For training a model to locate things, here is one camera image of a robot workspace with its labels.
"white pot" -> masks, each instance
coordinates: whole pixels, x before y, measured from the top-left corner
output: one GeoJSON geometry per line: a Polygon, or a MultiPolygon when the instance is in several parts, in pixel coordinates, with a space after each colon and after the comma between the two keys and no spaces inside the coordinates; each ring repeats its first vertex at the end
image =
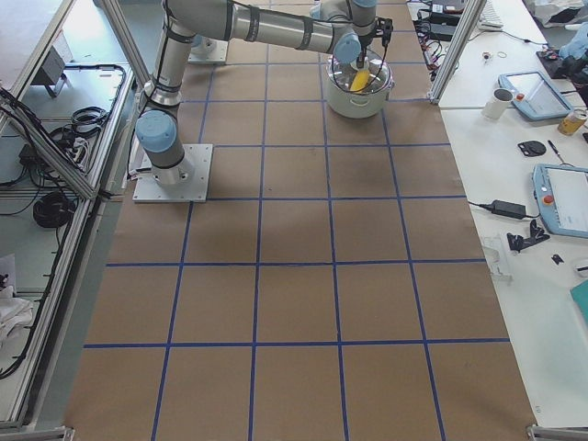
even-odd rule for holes
{"type": "Polygon", "coordinates": [[[384,107],[394,87],[392,73],[387,63],[375,52],[368,52],[371,80],[365,91],[350,92],[356,68],[352,65],[339,65],[330,59],[327,63],[329,81],[326,82],[326,99],[329,106],[344,117],[360,119],[377,114],[384,107]]]}

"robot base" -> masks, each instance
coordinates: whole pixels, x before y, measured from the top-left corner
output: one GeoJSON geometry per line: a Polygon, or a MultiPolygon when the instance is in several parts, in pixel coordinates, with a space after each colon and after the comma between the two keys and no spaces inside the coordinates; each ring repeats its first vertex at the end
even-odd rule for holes
{"type": "Polygon", "coordinates": [[[187,59],[188,64],[225,64],[227,62],[227,51],[229,50],[228,41],[216,41],[215,48],[208,53],[200,53],[199,51],[190,52],[190,57],[187,59]]]}
{"type": "MultiPolygon", "coordinates": [[[[212,144],[184,144],[186,156],[194,165],[194,173],[175,186],[160,185],[151,173],[142,173],[132,197],[135,202],[205,202],[209,190],[212,144]]],[[[147,155],[141,168],[151,168],[147,155]]]]}

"tablet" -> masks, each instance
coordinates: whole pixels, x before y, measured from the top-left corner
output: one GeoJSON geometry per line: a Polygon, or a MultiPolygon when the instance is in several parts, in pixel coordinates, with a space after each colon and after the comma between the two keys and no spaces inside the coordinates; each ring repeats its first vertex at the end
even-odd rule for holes
{"type": "Polygon", "coordinates": [[[563,118],[573,107],[542,72],[505,73],[498,77],[500,87],[524,94],[522,101],[513,100],[523,115],[532,120],[563,118]]]}
{"type": "Polygon", "coordinates": [[[549,232],[588,238],[588,168],[539,164],[533,185],[549,232]],[[546,203],[545,196],[552,196],[553,202],[546,203]]]}

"black clip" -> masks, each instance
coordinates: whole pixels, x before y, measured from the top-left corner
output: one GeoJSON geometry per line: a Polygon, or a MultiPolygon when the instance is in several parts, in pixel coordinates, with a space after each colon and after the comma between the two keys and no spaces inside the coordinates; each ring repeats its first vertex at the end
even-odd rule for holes
{"type": "Polygon", "coordinates": [[[506,239],[508,240],[508,246],[512,251],[517,251],[518,253],[525,248],[529,248],[533,245],[537,245],[538,243],[545,242],[549,239],[548,234],[545,234],[545,230],[541,227],[537,226],[537,220],[533,219],[530,224],[530,232],[531,237],[527,237],[526,239],[523,236],[519,236],[518,234],[511,234],[508,232],[506,234],[506,239]]]}
{"type": "Polygon", "coordinates": [[[387,48],[390,44],[390,40],[392,40],[392,31],[394,30],[394,25],[392,24],[391,18],[381,18],[376,17],[376,27],[374,28],[373,32],[371,33],[373,38],[381,38],[382,39],[382,46],[387,48]]]}
{"type": "Polygon", "coordinates": [[[563,259],[559,254],[554,254],[551,256],[551,260],[555,262],[555,265],[563,264],[563,259]]]}

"white mug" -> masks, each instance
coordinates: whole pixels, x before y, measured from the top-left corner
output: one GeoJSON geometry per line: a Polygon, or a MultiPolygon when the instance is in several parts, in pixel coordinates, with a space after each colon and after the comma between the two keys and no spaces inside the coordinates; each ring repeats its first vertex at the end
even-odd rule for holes
{"type": "Polygon", "coordinates": [[[498,119],[513,100],[513,92],[508,89],[494,89],[490,101],[482,109],[481,114],[490,119],[498,119]]]}

